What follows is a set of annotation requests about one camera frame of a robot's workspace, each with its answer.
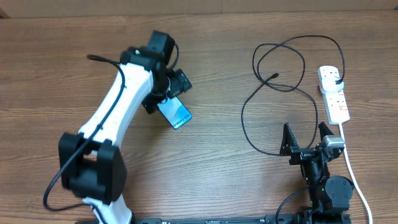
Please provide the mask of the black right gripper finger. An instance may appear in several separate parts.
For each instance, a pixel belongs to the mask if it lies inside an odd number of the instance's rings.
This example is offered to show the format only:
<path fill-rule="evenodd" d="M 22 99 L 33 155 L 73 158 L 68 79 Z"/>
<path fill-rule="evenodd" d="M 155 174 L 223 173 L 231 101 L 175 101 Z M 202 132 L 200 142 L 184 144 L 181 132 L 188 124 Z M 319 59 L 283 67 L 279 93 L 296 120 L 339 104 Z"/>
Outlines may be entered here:
<path fill-rule="evenodd" d="M 328 128 L 328 126 L 324 122 L 321 122 L 318 125 L 318 129 L 320 131 L 321 140 L 323 140 L 325 136 L 333 135 L 333 132 Z"/>
<path fill-rule="evenodd" d="M 290 156 L 293 149 L 298 149 L 299 145 L 288 123 L 284 124 L 280 155 Z"/>

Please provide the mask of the blue screen smartphone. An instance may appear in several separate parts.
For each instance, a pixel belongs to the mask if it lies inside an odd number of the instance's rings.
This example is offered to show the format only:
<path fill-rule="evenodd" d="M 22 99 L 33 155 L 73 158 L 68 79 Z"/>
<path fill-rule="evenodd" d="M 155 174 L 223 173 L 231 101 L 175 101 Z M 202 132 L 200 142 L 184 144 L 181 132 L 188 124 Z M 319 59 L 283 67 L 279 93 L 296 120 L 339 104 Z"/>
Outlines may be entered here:
<path fill-rule="evenodd" d="M 181 128 L 193 118 L 191 112 L 187 110 L 177 96 L 174 98 L 167 98 L 158 103 L 157 106 L 159 111 L 174 129 Z"/>

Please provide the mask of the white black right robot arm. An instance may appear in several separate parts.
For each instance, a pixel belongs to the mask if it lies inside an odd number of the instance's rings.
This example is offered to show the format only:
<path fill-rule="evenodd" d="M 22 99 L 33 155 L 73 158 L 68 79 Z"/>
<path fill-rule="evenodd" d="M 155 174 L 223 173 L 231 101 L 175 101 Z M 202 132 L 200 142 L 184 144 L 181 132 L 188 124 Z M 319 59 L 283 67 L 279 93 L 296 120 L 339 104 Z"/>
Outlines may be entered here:
<path fill-rule="evenodd" d="M 345 142 L 341 136 L 333 134 L 325 123 L 318 125 L 321 142 L 315 147 L 301 148 L 290 128 L 284 124 L 280 154 L 289 156 L 290 165 L 299 165 L 307 186 L 290 195 L 281 205 L 296 195 L 307 191 L 310 207 L 301 208 L 293 215 L 280 215 L 277 209 L 275 222 L 279 223 L 350 223 L 349 201 L 353 196 L 354 183 L 340 175 L 331 176 L 327 163 L 339 158 Z"/>

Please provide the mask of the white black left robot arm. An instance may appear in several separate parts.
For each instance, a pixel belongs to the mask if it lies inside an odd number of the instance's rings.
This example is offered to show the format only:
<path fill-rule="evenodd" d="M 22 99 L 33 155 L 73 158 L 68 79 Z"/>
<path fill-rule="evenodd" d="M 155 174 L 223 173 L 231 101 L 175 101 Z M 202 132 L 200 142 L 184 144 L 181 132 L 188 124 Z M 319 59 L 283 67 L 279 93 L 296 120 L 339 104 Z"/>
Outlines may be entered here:
<path fill-rule="evenodd" d="M 93 223 L 134 223 L 122 192 L 127 169 L 121 155 L 124 135 L 137 109 L 160 111 L 174 129 L 192 119 L 178 96 L 192 87 L 181 69 L 170 62 L 178 45 L 167 33 L 153 31 L 149 43 L 129 47 L 118 61 L 97 55 L 88 59 L 110 63 L 116 79 L 93 116 L 77 134 L 64 133 L 58 142 L 60 170 L 44 193 L 43 204 L 57 180 L 82 199 L 95 214 Z"/>

